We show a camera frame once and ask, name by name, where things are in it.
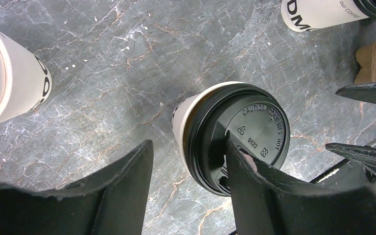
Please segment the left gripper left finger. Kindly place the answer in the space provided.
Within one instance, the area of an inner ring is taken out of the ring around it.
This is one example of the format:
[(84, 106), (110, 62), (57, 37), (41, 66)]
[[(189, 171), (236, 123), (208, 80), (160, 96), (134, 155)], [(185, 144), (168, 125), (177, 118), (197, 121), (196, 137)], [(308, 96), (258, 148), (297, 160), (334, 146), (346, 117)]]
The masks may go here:
[(0, 235), (139, 235), (153, 169), (151, 140), (62, 189), (0, 183)]

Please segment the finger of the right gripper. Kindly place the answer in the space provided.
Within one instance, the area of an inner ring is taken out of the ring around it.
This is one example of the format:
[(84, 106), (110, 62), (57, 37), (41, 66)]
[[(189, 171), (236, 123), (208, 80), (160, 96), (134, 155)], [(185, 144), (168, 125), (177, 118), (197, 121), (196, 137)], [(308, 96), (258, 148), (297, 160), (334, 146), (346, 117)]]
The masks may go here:
[(376, 82), (347, 85), (338, 89), (335, 94), (353, 100), (376, 104)]
[(342, 143), (328, 143), (326, 150), (362, 165), (376, 176), (376, 148)]

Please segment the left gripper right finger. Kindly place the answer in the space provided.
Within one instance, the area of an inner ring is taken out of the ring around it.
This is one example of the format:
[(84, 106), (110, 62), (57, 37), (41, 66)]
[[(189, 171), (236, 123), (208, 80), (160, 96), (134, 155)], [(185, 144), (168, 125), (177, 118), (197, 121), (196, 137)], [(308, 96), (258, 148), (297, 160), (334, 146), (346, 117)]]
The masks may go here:
[(299, 180), (226, 142), (238, 235), (376, 235), (376, 185), (343, 190)]

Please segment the white paper coffee cup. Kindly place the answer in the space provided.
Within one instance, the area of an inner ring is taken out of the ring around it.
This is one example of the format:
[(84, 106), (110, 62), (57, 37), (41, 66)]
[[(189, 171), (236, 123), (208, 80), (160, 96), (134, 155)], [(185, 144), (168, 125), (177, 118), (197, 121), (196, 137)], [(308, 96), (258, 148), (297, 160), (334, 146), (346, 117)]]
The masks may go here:
[(284, 23), (295, 32), (312, 31), (368, 18), (353, 0), (283, 0)]

